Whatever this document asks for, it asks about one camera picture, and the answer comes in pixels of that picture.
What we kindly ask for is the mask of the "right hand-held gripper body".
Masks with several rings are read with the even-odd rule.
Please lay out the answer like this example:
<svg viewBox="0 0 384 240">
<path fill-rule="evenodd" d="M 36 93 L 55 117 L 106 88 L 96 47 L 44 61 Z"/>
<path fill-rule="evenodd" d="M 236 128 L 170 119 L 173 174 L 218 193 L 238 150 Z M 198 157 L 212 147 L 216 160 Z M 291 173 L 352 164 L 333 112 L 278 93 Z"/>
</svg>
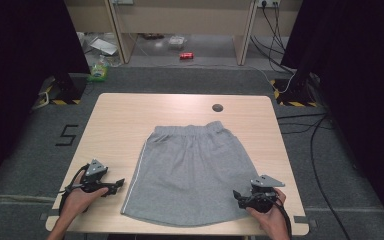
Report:
<svg viewBox="0 0 384 240">
<path fill-rule="evenodd" d="M 284 187 L 285 184 L 268 175 L 261 175 L 250 180 L 251 195 L 246 200 L 250 207 L 260 213 L 267 213 L 277 201 L 278 194 L 275 187 Z"/>
</svg>

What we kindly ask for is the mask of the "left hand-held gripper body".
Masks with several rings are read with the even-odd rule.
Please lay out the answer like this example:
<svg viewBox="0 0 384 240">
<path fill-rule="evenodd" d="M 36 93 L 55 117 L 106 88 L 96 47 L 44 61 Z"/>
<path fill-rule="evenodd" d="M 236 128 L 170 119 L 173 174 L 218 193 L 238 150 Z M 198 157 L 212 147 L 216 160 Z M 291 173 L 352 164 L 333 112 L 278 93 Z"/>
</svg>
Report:
<svg viewBox="0 0 384 240">
<path fill-rule="evenodd" d="M 81 189 L 84 192 L 92 193 L 101 188 L 112 188 L 111 184 L 103 183 L 101 178 L 107 173 L 108 168 L 98 160 L 93 159 L 86 165 L 83 176 L 81 177 Z"/>
</svg>

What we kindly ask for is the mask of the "person's right hand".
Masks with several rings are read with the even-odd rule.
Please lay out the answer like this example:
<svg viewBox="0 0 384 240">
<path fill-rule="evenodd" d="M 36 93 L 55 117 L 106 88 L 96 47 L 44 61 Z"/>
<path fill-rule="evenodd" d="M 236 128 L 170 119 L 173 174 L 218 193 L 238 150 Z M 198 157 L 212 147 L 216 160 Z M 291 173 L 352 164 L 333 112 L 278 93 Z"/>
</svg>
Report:
<svg viewBox="0 0 384 240">
<path fill-rule="evenodd" d="M 260 213 L 251 207 L 247 207 L 246 211 L 259 222 L 260 229 L 271 240 L 290 240 L 286 220 L 276 206 L 267 213 Z"/>
</svg>

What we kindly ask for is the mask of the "person's left hand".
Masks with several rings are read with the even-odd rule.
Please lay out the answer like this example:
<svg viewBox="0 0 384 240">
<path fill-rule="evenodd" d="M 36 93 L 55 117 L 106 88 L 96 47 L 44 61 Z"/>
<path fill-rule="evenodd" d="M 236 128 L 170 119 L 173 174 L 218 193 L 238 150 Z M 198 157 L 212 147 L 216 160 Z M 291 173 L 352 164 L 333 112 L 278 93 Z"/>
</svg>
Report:
<svg viewBox="0 0 384 240">
<path fill-rule="evenodd" d="M 65 200 L 60 212 L 61 220 L 73 220 L 77 215 L 84 212 L 95 200 L 103 196 L 107 188 L 100 188 L 94 192 L 84 192 L 81 188 L 71 191 Z"/>
</svg>

